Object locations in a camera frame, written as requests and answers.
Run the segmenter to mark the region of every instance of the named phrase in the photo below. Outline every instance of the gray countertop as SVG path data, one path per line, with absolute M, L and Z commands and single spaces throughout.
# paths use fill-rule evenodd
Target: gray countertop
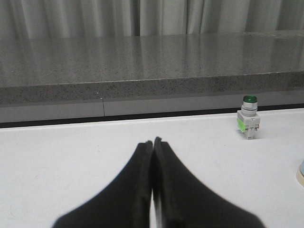
M 0 41 L 0 105 L 304 88 L 304 31 Z

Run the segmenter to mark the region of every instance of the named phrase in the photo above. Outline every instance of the curtain fold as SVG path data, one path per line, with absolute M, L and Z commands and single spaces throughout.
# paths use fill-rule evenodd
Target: curtain fold
M 303 0 L 1 0 L 0 39 L 304 29 Z

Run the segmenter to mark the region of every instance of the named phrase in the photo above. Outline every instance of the green push button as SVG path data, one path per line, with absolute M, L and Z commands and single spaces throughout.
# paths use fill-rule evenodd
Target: green push button
M 257 97 L 253 95 L 246 95 L 244 96 L 243 101 L 247 103 L 255 103 L 257 102 Z

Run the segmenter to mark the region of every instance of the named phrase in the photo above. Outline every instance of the rubber gripper pad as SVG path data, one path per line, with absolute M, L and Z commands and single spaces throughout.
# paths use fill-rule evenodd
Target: rubber gripper pad
M 60 217 L 53 228 L 148 228 L 152 142 L 138 144 L 117 177 L 99 194 Z
M 202 184 L 160 138 L 155 140 L 153 163 L 153 198 L 159 227 L 264 228 L 255 215 Z

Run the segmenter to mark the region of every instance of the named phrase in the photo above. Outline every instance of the white table surface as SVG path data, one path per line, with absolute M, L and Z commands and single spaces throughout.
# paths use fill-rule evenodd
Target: white table surface
M 0 129 L 0 227 L 51 227 L 111 182 L 137 143 L 160 136 L 204 184 L 267 228 L 303 228 L 295 173 L 304 109 L 258 113 L 253 140 L 238 130 L 236 114 Z

